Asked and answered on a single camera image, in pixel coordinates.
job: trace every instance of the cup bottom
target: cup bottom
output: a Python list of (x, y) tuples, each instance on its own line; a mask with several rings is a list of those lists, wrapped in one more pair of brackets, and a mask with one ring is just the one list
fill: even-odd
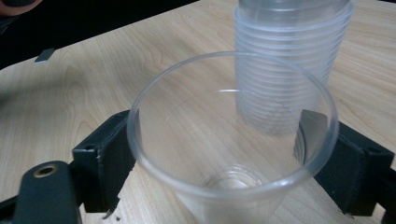
[(246, 189), (262, 185), (266, 181), (247, 167), (235, 165), (227, 170), (205, 176), (199, 185), (212, 189)]

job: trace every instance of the clear plastic cup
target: clear plastic cup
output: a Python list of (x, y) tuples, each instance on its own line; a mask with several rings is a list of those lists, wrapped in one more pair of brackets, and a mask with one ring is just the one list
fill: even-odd
[(277, 38), (277, 36), (264, 36), (254, 33), (248, 33), (235, 25), (235, 36), (240, 41), (250, 43), (252, 45), (269, 48), (269, 49), (305, 49), (314, 48), (327, 43), (339, 41), (346, 32), (347, 23), (340, 27), (339, 30), (332, 31), (329, 34), (319, 34), (311, 36), (294, 36), (293, 38)]
[(251, 41), (249, 42), (246, 39), (243, 39), (241, 37), (239, 37), (238, 35), (235, 36), (235, 41), (236, 44), (238, 44), (238, 46), (240, 48), (243, 49), (249, 49), (249, 50), (254, 50), (259, 52), (258, 50), (260, 50), (261, 52), (265, 52), (266, 54), (272, 54), (274, 56), (308, 56), (310, 57), (310, 55), (313, 54), (321, 54), (320, 56), (324, 56), (326, 55), (326, 52), (333, 52), (335, 50), (338, 49), (338, 47), (340, 46), (341, 42), (342, 42), (343, 37), (339, 36), (337, 39), (334, 39), (332, 41), (327, 41), (327, 42), (323, 42), (321, 45), (317, 45), (317, 46), (307, 46), (304, 48), (304, 46), (295, 46), (293, 43), (290, 43), (290, 48), (286, 49), (283, 46), (281, 46), (281, 48), (277, 48), (277, 45), (273, 45), (271, 47), (266, 47), (263, 45), (259, 45), (256, 44), (255, 42)]
[(266, 26), (308, 26), (331, 21), (354, 4), (349, 0), (239, 0), (241, 17)]
[(236, 7), (233, 12), (234, 22), (241, 28), (250, 33), (257, 35), (269, 35), (276, 38), (292, 38), (291, 35), (298, 34), (299, 36), (311, 36), (318, 34), (326, 34), (328, 32), (338, 30), (340, 26), (349, 21), (353, 13), (353, 5), (347, 7), (346, 11), (338, 17), (323, 23), (315, 23), (310, 26), (294, 26), (279, 25), (277, 27), (265, 26), (262, 23), (256, 23), (246, 20), (239, 15), (239, 8)]
[[(306, 60), (306, 61), (305, 60), (299, 61), (299, 60), (295, 60), (295, 58), (292, 58), (292, 59), (294, 59), (296, 64), (299, 64), (300, 66), (305, 67), (305, 69), (308, 71), (318, 71), (316, 73), (314, 73), (314, 72), (311, 72), (311, 73), (315, 74), (315, 76), (317, 78), (319, 78), (319, 77), (321, 77), (319, 75), (323, 75), (323, 74), (319, 73), (319, 71), (327, 72), (332, 69), (332, 63), (329, 63), (329, 61), (333, 62), (333, 59), (335, 59), (335, 57), (336, 57), (336, 55), (334, 54), (334, 55), (332, 55), (332, 57), (326, 56), (326, 57), (321, 57), (320, 59), (317, 59), (317, 60), (312, 59), (312, 60)], [(260, 70), (260, 66), (255, 66), (254, 63), (249, 63), (249, 62), (246, 62), (246, 64), (248, 66), (248, 67), (246, 67), (246, 70), (250, 72), (251, 77), (256, 76), (257, 79), (261, 79), (262, 76), (264, 76), (264, 74)], [(268, 76), (265, 76), (265, 78), (276, 79), (276, 77), (268, 77)]]
[[(247, 49), (244, 48), (239, 48), (240, 51), (249, 51)], [(265, 54), (265, 50), (263, 51), (257, 51), (257, 53), (262, 53)], [(337, 49), (334, 49), (331, 52), (328, 52), (327, 54), (324, 55), (315, 55), (315, 54), (311, 54), (311, 55), (303, 55), (304, 57), (300, 57), (300, 56), (293, 56), (293, 55), (272, 55), (272, 54), (268, 54), (267, 55), (271, 55), (274, 57), (282, 57), (283, 59), (289, 59), (289, 61), (293, 61), (294, 63), (305, 67), (305, 69), (318, 69), (318, 68), (322, 68), (322, 69), (327, 69), (328, 66), (332, 65), (333, 59), (335, 59), (336, 57), (336, 52)], [(274, 64), (257, 64), (256, 62), (254, 62), (254, 60), (251, 61), (244, 61), (241, 60), (240, 63), (244, 63), (245, 67), (247, 70), (249, 70), (250, 72), (256, 73), (257, 76), (263, 76), (265, 75), (260, 69), (265, 67), (266, 70), (271, 70), (272, 71), (272, 77), (276, 78), (276, 72), (279, 73), (285, 73), (288, 71), (285, 71), (284, 68), (276, 66)]]
[[(312, 102), (295, 107), (292, 93), (278, 102), (254, 88), (238, 89), (240, 60), (290, 71), (277, 78), (299, 81)], [(306, 122), (316, 131), (302, 135)], [(197, 221), (262, 224), (329, 159), (338, 122), (332, 97), (304, 69), (272, 56), (217, 52), (155, 77), (136, 98), (127, 131), (138, 164)]]
[[(339, 48), (337, 47), (333, 49), (323, 50), (324, 52), (312, 52), (301, 55), (289, 55), (288, 53), (272, 52), (265, 49), (254, 49), (254, 48), (247, 48), (245, 46), (242, 47), (241, 46), (242, 44), (238, 43), (236, 45), (236, 48), (239, 51), (257, 52), (257, 53), (272, 55), (275, 57), (282, 57), (285, 60), (294, 62), (307, 70), (310, 70), (312, 68), (319, 68), (319, 67), (321, 67), (322, 69), (326, 69), (329, 65), (332, 65)], [(255, 68), (259, 69), (257, 70), (258, 71), (257, 73), (260, 73), (260, 66), (257, 64), (252, 64), (249, 69), (252, 70)]]
[(242, 77), (241, 80), (237, 80), (238, 84), (243, 84), (245, 88), (251, 87), (252, 89), (255, 90), (255, 92), (259, 94), (265, 94), (267, 96), (273, 96), (273, 97), (285, 97), (285, 100), (292, 100), (293, 98), (290, 99), (290, 95), (294, 96), (302, 96), (306, 97), (306, 95), (311, 92), (309, 88), (306, 88), (305, 85), (302, 84), (297, 84), (289, 80), (284, 80), (286, 83), (274, 83), (273, 81), (256, 81), (257, 79), (253, 78), (244, 78)]

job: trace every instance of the black plastic bracket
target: black plastic bracket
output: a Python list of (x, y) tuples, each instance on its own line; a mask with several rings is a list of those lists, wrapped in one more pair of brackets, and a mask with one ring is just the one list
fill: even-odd
[(70, 164), (75, 178), (78, 202), (88, 213), (113, 212), (118, 194), (134, 167), (126, 123), (129, 111), (120, 112), (73, 149)]
[(315, 176), (344, 214), (371, 216), (386, 209), (382, 223), (396, 223), (394, 153), (340, 123), (334, 153)]
[(110, 117), (73, 149), (74, 160), (29, 170), (18, 196), (0, 203), (0, 222), (81, 223), (78, 208), (111, 214), (135, 159), (126, 135), (128, 112)]

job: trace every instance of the light wood surface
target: light wood surface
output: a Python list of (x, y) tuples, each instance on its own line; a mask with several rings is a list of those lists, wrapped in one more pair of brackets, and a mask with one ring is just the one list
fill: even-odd
[[(57, 49), (46, 63), (31, 59), (0, 71), (0, 201), (18, 193), (33, 166), (70, 162), (71, 149), (129, 109), (163, 69), (232, 50), (235, 4), (202, 0)], [(395, 19), (395, 4), (358, 1), (328, 87), (341, 121), (396, 152)], [(84, 223), (196, 223), (139, 165), (120, 197), (114, 216), (83, 214)], [(372, 217), (344, 216), (311, 180), (287, 195), (271, 223), (380, 223), (382, 213), (377, 207)]]

